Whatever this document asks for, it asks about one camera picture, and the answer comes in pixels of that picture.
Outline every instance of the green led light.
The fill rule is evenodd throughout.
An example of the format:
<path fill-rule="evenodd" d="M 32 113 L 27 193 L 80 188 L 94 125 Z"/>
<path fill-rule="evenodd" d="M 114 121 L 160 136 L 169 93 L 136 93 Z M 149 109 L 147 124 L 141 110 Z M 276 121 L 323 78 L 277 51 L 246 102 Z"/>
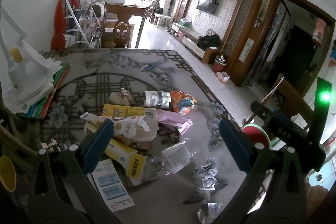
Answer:
<path fill-rule="evenodd" d="M 323 92 L 321 94 L 321 100 L 325 101 L 325 102 L 329 102 L 330 101 L 330 93 L 329 92 Z"/>

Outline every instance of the white tile floor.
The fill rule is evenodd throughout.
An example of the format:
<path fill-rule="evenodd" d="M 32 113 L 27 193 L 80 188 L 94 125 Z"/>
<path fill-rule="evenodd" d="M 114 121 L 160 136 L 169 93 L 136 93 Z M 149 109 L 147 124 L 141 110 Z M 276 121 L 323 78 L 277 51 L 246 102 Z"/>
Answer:
<path fill-rule="evenodd" d="M 135 46 L 136 39 L 136 35 L 133 33 L 132 47 Z M 165 29 L 157 28 L 156 25 L 150 24 L 148 21 L 145 22 L 139 48 L 177 51 L 213 91 L 239 125 L 242 124 L 243 119 L 250 117 L 252 113 L 250 110 L 251 102 L 259 101 L 247 87 L 236 87 L 230 80 L 222 84 L 209 65 L 202 64 L 200 59 L 194 57 Z"/>

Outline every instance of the red bucket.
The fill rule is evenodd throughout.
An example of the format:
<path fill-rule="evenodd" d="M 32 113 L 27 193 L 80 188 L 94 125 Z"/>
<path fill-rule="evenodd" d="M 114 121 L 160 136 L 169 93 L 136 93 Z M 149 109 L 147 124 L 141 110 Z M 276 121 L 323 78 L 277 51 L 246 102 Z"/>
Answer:
<path fill-rule="evenodd" d="M 222 63 L 219 63 L 217 61 L 215 61 L 213 67 L 212 67 L 212 70 L 214 72 L 222 72 L 225 68 L 225 65 L 223 65 Z"/>
<path fill-rule="evenodd" d="M 265 130 L 253 123 L 248 123 L 242 127 L 242 131 L 250 138 L 253 143 L 262 143 L 265 147 L 271 149 L 271 142 Z"/>

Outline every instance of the stack of books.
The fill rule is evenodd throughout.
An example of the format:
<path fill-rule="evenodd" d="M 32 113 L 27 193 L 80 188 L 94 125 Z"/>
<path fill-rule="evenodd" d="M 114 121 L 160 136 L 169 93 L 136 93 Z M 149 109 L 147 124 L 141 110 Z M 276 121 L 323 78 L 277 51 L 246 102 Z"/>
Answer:
<path fill-rule="evenodd" d="M 48 96 L 44 97 L 43 99 L 39 100 L 36 104 L 30 106 L 28 113 L 18 113 L 18 115 L 25 117 L 25 118 L 32 118 L 32 119 L 44 119 L 48 108 L 50 106 L 51 100 L 53 96 L 62 82 L 64 75 L 67 73 L 69 69 L 69 63 L 62 63 L 62 68 L 53 75 L 54 81 L 54 91 L 50 93 Z"/>

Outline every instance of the yellow cup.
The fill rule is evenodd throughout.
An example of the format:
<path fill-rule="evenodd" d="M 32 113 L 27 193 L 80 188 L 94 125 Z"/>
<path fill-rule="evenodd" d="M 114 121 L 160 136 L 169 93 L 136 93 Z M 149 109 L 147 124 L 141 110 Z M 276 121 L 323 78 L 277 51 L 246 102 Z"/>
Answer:
<path fill-rule="evenodd" d="M 16 172 L 11 159 L 7 156 L 0 157 L 0 181 L 7 191 L 15 190 Z"/>

